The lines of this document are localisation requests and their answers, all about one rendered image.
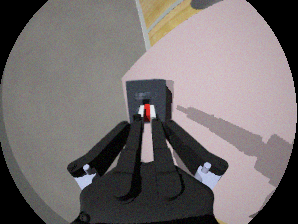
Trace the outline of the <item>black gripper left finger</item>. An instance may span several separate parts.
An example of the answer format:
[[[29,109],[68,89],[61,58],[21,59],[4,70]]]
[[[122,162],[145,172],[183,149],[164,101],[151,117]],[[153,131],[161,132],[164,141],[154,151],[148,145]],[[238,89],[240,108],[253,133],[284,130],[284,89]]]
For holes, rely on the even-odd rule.
[[[139,114],[133,115],[133,123],[120,122],[89,152],[67,166],[82,190],[103,176],[121,152],[108,190],[118,201],[132,197],[136,161],[141,162],[144,123],[144,105],[141,105]]]

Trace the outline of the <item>red peg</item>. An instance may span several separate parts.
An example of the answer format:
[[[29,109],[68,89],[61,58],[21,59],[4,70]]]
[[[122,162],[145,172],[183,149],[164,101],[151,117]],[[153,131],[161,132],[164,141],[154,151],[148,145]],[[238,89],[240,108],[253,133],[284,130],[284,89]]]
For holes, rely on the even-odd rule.
[[[145,104],[144,122],[150,122],[150,104]]]

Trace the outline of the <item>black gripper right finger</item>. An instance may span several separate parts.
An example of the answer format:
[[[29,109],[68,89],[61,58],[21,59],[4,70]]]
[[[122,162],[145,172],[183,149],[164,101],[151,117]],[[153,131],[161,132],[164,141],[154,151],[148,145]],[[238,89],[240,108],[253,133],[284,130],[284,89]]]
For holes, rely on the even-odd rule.
[[[155,113],[154,105],[150,105],[150,115],[158,197],[170,202],[178,197],[182,189],[166,139],[194,178],[213,190],[228,169],[228,162],[206,150],[174,120],[162,122]]]

